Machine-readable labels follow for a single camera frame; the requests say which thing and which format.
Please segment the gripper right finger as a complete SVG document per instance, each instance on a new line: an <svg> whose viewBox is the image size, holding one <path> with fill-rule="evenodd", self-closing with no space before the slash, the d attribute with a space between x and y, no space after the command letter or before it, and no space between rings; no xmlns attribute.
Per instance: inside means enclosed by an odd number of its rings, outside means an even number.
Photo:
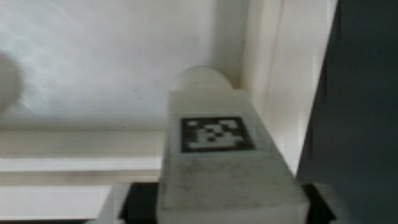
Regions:
<svg viewBox="0 0 398 224"><path fill-rule="evenodd" d="M356 224L356 217L333 187L324 183L306 183L302 189L309 199L306 224Z"/></svg>

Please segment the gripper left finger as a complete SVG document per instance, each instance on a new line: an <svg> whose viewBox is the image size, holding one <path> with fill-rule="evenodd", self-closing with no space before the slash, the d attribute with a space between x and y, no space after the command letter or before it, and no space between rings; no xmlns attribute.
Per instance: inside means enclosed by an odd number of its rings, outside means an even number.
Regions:
<svg viewBox="0 0 398 224"><path fill-rule="evenodd" d="M87 224L158 224L157 198L157 182L116 184L100 216Z"/></svg>

